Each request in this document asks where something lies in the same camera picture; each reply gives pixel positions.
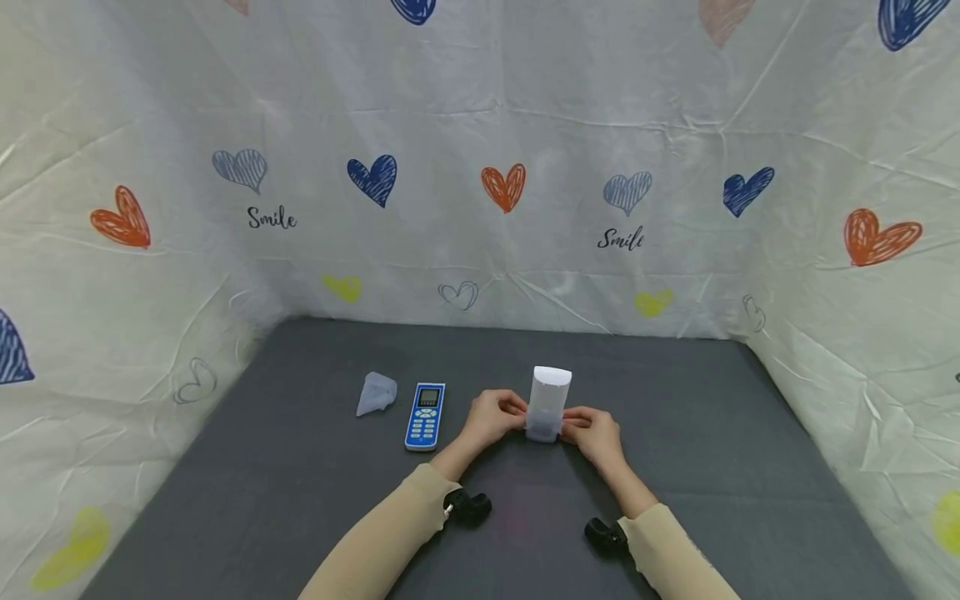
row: finger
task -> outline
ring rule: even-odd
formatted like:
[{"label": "finger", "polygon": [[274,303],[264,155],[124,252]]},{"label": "finger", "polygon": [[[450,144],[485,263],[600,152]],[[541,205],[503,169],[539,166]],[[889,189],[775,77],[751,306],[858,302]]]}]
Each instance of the finger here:
[{"label": "finger", "polygon": [[589,406],[574,406],[564,410],[564,419],[586,419],[592,422],[602,412]]},{"label": "finger", "polygon": [[525,419],[527,417],[527,413],[525,411],[520,410],[519,408],[515,407],[513,404],[501,405],[500,410],[502,410],[505,413],[509,413],[511,415],[522,415]]},{"label": "finger", "polygon": [[570,423],[574,427],[583,427],[584,429],[587,429],[593,425],[593,423],[586,419],[564,419],[564,423]]},{"label": "finger", "polygon": [[500,403],[501,408],[509,405],[526,412],[527,403],[523,401],[523,398],[517,396],[513,390],[492,390],[492,392],[496,395],[496,399]]},{"label": "finger", "polygon": [[578,445],[577,436],[580,435],[581,431],[583,431],[583,429],[580,427],[577,427],[569,422],[564,422],[563,426],[560,428],[560,439],[568,444]]},{"label": "finger", "polygon": [[523,431],[527,426],[526,415],[510,415],[510,428],[514,431]]}]

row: orange heart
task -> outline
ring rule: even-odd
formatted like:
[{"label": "orange heart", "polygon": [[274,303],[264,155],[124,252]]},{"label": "orange heart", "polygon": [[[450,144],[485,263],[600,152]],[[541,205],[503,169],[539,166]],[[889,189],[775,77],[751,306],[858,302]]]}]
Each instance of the orange heart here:
[{"label": "orange heart", "polygon": [[117,185],[114,196],[120,214],[98,208],[90,213],[90,224],[104,237],[118,244],[150,248],[150,226],[133,192],[123,185]]},{"label": "orange heart", "polygon": [[713,43],[723,48],[753,7],[754,0],[700,0],[700,22]]},{"label": "orange heart", "polygon": [[237,12],[245,16],[250,16],[250,1],[249,0],[225,0],[227,4],[234,7]]},{"label": "orange heart", "polygon": [[520,202],[523,185],[527,181],[527,169],[518,162],[510,168],[510,173],[504,180],[499,171],[493,167],[487,167],[480,173],[480,180],[487,194],[497,206],[503,209],[503,214],[507,214],[514,209],[516,203]]},{"label": "orange heart", "polygon": [[880,220],[870,208],[858,208],[847,217],[844,237],[851,264],[869,267],[890,260],[913,246],[924,233],[924,226],[904,221],[880,231]]}]

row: left hand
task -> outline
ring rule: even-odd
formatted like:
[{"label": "left hand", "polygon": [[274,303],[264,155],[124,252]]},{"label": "left hand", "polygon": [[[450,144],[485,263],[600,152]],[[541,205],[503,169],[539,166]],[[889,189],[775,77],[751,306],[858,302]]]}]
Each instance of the left hand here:
[{"label": "left hand", "polygon": [[486,390],[470,404],[460,438],[482,450],[498,442],[508,431],[522,430],[526,422],[527,403],[516,392]]}]

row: remote control display screen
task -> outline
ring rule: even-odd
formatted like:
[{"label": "remote control display screen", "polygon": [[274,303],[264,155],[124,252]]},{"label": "remote control display screen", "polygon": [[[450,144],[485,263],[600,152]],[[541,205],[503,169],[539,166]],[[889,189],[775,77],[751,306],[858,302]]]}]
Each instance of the remote control display screen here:
[{"label": "remote control display screen", "polygon": [[436,408],[440,404],[440,390],[420,390],[417,398],[418,407]]}]

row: heart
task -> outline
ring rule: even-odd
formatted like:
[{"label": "heart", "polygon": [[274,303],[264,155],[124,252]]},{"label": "heart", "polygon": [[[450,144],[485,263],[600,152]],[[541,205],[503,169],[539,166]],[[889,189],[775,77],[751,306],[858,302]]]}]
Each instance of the heart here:
[{"label": "heart", "polygon": [[629,179],[622,175],[614,175],[607,181],[607,185],[604,185],[603,199],[610,206],[616,206],[623,210],[629,217],[634,207],[643,200],[653,184],[654,176],[646,171],[635,173]]},{"label": "heart", "polygon": [[381,208],[387,207],[387,198],[396,182],[396,158],[383,155],[373,162],[370,171],[362,162],[351,158],[347,163],[347,174],[360,191],[380,204]]},{"label": "heart", "polygon": [[69,583],[96,564],[110,542],[110,522],[97,507],[87,507],[73,519],[66,545],[52,554],[34,573],[37,591]]},{"label": "heart", "polygon": [[759,333],[763,329],[763,326],[767,324],[766,313],[756,305],[756,300],[754,300],[753,296],[743,297],[743,309],[747,311],[747,315],[754,321],[754,333]]},{"label": "heart", "polygon": [[199,358],[190,361],[193,381],[183,384],[174,394],[177,404],[193,404],[209,397],[217,389],[217,373]]},{"label": "heart", "polygon": [[931,516],[933,534],[944,549],[960,556],[960,490],[945,493]]},{"label": "heart", "polygon": [[34,379],[27,361],[27,349],[13,320],[0,310],[0,385]]},{"label": "heart", "polygon": [[390,0],[400,16],[414,25],[422,25],[437,8],[437,0]]},{"label": "heart", "polygon": [[225,150],[213,153],[213,168],[220,177],[239,183],[260,194],[260,182],[267,177],[267,159],[258,151],[248,148],[237,156]]},{"label": "heart", "polygon": [[754,0],[700,0],[700,22],[713,43],[723,48],[753,7]]},{"label": "heart", "polygon": [[654,294],[647,294],[646,292],[640,292],[634,298],[634,303],[636,304],[636,310],[640,311],[640,314],[647,318],[654,318],[663,310],[670,305],[670,302],[673,301],[673,292],[670,290],[661,290]]},{"label": "heart", "polygon": [[[464,294],[465,289],[469,291],[469,294]],[[470,310],[480,294],[480,288],[472,281],[464,281],[457,289],[454,289],[452,285],[443,284],[437,288],[437,291],[440,292],[441,298],[446,300],[447,303],[453,304],[465,312]]]},{"label": "heart", "polygon": [[742,175],[734,175],[723,184],[723,204],[737,219],[756,200],[760,192],[774,180],[773,167],[763,167],[744,182]]},{"label": "heart", "polygon": [[483,182],[487,194],[503,210],[503,214],[507,214],[520,202],[520,195],[523,194],[523,186],[527,181],[527,169],[518,162],[510,168],[510,173],[504,180],[498,170],[487,167],[480,173],[480,181]]},{"label": "heart", "polygon": [[234,7],[240,14],[250,16],[250,2],[248,0],[224,0],[224,2]]},{"label": "heart", "polygon": [[114,197],[120,214],[98,208],[90,213],[90,224],[104,237],[118,244],[150,248],[150,226],[133,192],[123,185],[117,185]]},{"label": "heart", "polygon": [[890,260],[913,246],[924,233],[924,226],[904,221],[880,231],[880,220],[870,208],[858,208],[847,217],[844,238],[851,264],[869,267]]},{"label": "heart", "polygon": [[340,300],[344,302],[356,302],[360,300],[360,291],[363,287],[360,277],[344,277],[343,279],[338,279],[333,275],[324,275],[321,277],[321,280],[326,287],[330,288],[334,294],[340,297]]},{"label": "heart", "polygon": [[924,32],[950,0],[880,0],[877,26],[891,52],[902,50]]}]

